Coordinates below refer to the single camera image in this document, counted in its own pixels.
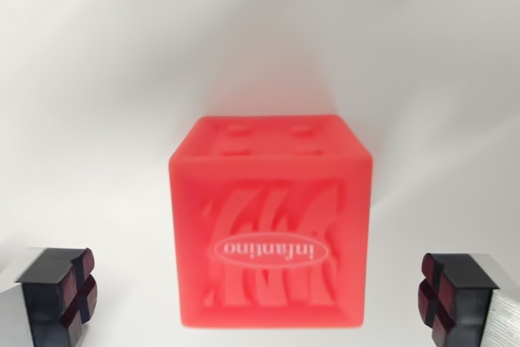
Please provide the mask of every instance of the red cube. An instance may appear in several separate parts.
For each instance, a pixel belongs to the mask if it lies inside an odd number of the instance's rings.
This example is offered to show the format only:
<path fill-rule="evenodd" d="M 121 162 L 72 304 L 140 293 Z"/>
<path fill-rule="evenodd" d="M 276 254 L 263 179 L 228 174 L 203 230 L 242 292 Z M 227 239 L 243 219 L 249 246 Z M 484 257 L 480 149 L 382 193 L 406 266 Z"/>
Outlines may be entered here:
<path fill-rule="evenodd" d="M 337 115 L 200 119 L 170 161 L 182 322 L 360 326 L 371 168 Z"/>

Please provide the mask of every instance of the infantino logo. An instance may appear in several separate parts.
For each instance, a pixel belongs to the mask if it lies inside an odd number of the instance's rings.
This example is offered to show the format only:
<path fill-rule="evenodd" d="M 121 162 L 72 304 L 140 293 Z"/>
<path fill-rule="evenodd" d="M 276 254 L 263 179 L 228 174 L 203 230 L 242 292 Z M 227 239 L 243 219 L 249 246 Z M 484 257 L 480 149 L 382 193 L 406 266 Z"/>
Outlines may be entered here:
<path fill-rule="evenodd" d="M 230 236 L 217 243 L 214 251 L 225 262 L 260 268 L 309 266 L 329 254 L 321 241 L 282 232 Z"/>

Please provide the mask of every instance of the cube front face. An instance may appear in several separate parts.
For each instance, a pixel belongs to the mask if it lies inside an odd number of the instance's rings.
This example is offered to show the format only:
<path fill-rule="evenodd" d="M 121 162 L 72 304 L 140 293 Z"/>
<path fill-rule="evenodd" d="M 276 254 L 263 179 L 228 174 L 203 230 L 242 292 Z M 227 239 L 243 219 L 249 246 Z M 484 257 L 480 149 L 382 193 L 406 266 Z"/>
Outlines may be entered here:
<path fill-rule="evenodd" d="M 361 325 L 371 157 L 339 117 L 205 118 L 170 170 L 185 325 Z"/>

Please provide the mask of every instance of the white surface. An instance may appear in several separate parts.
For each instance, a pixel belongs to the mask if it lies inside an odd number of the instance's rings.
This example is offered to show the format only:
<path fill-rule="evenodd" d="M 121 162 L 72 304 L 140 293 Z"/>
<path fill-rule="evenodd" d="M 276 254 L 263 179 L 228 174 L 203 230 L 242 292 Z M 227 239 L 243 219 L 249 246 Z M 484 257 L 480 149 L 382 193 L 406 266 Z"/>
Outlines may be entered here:
<path fill-rule="evenodd" d="M 511 295 L 495 290 L 482 337 L 482 347 L 520 345 L 520 301 L 518 292 Z"/>
<path fill-rule="evenodd" d="M 33 347 L 22 285 L 16 280 L 40 256 L 41 248 L 23 249 L 0 272 L 0 347 Z"/>
<path fill-rule="evenodd" d="M 431 346 L 426 252 L 520 280 L 520 0 L 0 0 L 0 263 L 88 246 L 82 347 Z M 337 111 L 375 157 L 366 322 L 180 326 L 167 160 L 203 114 Z"/>

